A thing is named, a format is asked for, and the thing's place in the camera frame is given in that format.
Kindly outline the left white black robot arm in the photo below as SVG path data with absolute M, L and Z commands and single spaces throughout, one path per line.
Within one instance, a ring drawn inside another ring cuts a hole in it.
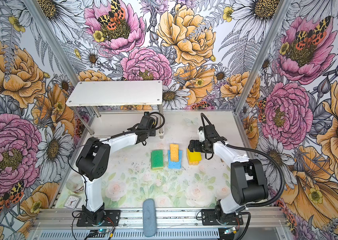
M 80 223 L 100 226 L 106 219 L 103 201 L 101 177 L 108 168 L 110 156 L 126 147 L 147 144 L 149 137 L 164 127 L 166 119 L 159 112 L 145 112 L 141 121 L 126 131 L 100 140 L 95 137 L 87 139 L 81 145 L 81 152 L 76 160 L 78 174 L 84 181 L 86 202 L 82 206 Z

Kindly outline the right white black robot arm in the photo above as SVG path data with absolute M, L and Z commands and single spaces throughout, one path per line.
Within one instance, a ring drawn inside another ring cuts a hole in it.
M 230 166 L 230 194 L 217 201 L 214 210 L 216 222 L 228 224 L 239 217 L 248 204 L 268 198 L 267 180 L 258 159 L 240 154 L 238 151 L 244 148 L 228 144 L 226 138 L 216 133 L 214 125 L 199 127 L 198 137 L 198 140 L 189 142 L 190 153 L 211 154 Z

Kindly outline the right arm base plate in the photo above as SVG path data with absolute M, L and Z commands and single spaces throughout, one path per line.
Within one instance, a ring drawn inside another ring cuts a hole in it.
M 225 214 L 222 210 L 202 209 L 201 221 L 204 226 L 238 226 L 243 225 L 242 215 Z

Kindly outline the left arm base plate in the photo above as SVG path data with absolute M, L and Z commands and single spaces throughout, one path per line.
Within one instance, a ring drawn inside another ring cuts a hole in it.
M 80 212 L 77 227 L 117 227 L 119 225 L 121 210 L 103 210 L 96 212 L 83 209 Z

